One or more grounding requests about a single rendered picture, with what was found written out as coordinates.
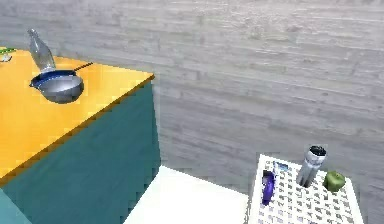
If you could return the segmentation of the teal cabinet with orange top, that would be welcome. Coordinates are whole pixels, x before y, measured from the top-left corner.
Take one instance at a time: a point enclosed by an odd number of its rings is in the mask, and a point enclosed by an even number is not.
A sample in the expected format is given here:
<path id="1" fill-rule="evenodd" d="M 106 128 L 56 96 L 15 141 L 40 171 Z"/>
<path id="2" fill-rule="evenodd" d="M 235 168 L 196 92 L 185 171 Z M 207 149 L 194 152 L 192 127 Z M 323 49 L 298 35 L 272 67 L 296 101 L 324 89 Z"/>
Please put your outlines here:
<path id="1" fill-rule="evenodd" d="M 85 90 L 30 87 L 26 50 L 0 63 L 0 224 L 123 224 L 160 166 L 153 74 L 59 57 Z"/>

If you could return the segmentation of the grey metal frying pan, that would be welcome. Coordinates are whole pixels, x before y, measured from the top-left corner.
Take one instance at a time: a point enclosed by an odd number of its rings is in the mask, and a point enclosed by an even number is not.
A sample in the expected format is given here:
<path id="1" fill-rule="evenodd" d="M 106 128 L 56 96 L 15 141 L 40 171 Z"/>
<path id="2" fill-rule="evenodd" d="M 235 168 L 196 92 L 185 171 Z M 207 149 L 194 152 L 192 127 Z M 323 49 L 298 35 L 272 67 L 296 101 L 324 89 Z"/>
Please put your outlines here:
<path id="1" fill-rule="evenodd" d="M 50 102 L 68 104 L 75 102 L 84 91 L 84 81 L 77 72 L 92 62 L 75 69 L 59 69 L 41 72 L 31 79 L 29 86 L 37 89 Z"/>

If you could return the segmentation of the white lattice table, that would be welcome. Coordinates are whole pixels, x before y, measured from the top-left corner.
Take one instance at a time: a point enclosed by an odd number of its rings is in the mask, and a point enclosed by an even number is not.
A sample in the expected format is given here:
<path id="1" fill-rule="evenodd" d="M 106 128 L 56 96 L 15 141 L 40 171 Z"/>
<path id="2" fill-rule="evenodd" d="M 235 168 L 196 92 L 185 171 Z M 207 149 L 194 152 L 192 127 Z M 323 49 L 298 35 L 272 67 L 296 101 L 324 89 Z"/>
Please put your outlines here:
<path id="1" fill-rule="evenodd" d="M 296 183 L 300 165 L 261 154 L 248 206 L 248 224 L 364 224 L 352 182 L 336 193 L 323 186 L 326 173 L 319 171 L 309 188 Z M 262 204 L 263 172 L 275 174 L 268 205 Z"/>

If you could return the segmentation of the green apple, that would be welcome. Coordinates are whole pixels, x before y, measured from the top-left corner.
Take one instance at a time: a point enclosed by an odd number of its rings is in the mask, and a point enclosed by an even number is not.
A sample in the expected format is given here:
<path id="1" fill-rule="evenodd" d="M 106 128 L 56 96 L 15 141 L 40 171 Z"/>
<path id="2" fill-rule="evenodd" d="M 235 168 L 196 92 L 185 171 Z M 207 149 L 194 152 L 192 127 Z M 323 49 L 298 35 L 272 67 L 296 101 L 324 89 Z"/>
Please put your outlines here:
<path id="1" fill-rule="evenodd" d="M 323 181 L 323 186 L 330 192 L 338 192 L 345 185 L 345 177 L 336 171 L 329 171 Z"/>

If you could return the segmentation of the small green and white object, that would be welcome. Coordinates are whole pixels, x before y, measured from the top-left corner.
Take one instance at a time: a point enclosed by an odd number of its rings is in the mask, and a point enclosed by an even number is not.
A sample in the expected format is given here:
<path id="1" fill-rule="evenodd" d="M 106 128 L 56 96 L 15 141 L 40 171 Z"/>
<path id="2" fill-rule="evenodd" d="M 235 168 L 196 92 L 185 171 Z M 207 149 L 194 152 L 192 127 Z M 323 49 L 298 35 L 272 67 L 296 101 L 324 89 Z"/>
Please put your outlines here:
<path id="1" fill-rule="evenodd" d="M 15 52 L 15 48 L 0 49 L 0 62 L 9 62 L 12 59 L 11 53 Z"/>

